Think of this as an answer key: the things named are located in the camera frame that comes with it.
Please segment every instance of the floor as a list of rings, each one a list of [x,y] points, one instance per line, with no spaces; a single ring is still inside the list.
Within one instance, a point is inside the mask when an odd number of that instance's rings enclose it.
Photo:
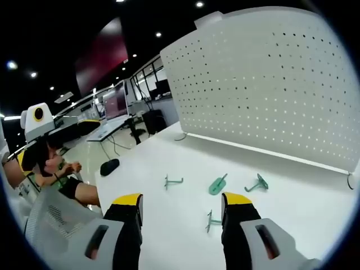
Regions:
[[[146,130],[144,123],[136,125],[137,129]],[[130,129],[122,129],[115,132],[112,136],[115,142],[119,145],[132,149],[136,146],[135,139],[130,136]],[[140,136],[140,140],[144,141],[149,138],[148,132]],[[108,139],[102,143],[105,151],[111,159],[117,158],[118,155],[114,151],[114,144]],[[116,152],[119,155],[125,155],[129,150],[116,145]],[[76,142],[75,147],[71,148],[65,155],[63,155],[67,162],[78,161],[82,164],[83,169],[80,172],[85,183],[96,185],[95,172],[100,169],[102,163],[108,160],[99,142],[87,142],[86,138],[82,138]]]

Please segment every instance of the black ceiling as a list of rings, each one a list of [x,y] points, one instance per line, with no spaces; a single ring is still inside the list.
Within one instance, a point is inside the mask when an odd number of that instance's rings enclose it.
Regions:
[[[108,73],[97,89],[128,78],[161,49],[195,30],[194,20],[211,12],[228,13],[258,6],[291,6],[314,10],[309,1],[234,1],[203,0],[116,0],[101,1],[11,1],[1,16],[3,55],[1,59],[0,112],[20,115],[29,106],[46,102],[55,114],[69,105],[56,105],[60,94],[73,92],[70,102],[80,99],[74,63],[90,46],[97,33],[113,18],[119,17],[128,50],[129,62]],[[336,15],[327,8],[326,14]],[[159,31],[161,38],[155,37]],[[17,70],[8,71],[6,62],[14,60]],[[35,79],[30,71],[38,72]],[[18,121],[3,122],[12,150],[24,145]]]

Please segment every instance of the perforated white panel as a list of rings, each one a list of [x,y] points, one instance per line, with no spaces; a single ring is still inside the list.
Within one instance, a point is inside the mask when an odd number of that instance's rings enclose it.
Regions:
[[[321,17],[258,9],[188,34],[161,58],[185,132],[356,167],[359,83]]]

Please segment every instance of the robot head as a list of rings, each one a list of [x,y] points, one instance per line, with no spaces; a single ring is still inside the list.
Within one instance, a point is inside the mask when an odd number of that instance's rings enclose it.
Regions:
[[[28,143],[55,129],[55,123],[46,103],[31,106],[27,111],[23,111],[20,124],[25,129]]]

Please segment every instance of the office desk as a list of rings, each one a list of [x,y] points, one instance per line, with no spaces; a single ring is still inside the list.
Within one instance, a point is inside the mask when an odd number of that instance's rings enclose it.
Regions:
[[[357,199],[345,175],[191,136],[174,141],[182,136],[176,123],[128,151],[109,176],[95,175],[103,213],[121,195],[144,195],[140,269],[225,269],[221,226],[205,230],[211,209],[221,218],[221,195],[208,188],[225,173],[223,191],[247,196],[261,217],[293,236],[303,255],[324,259]],[[257,173],[269,190],[245,192]],[[184,182],[166,191],[166,174]]]

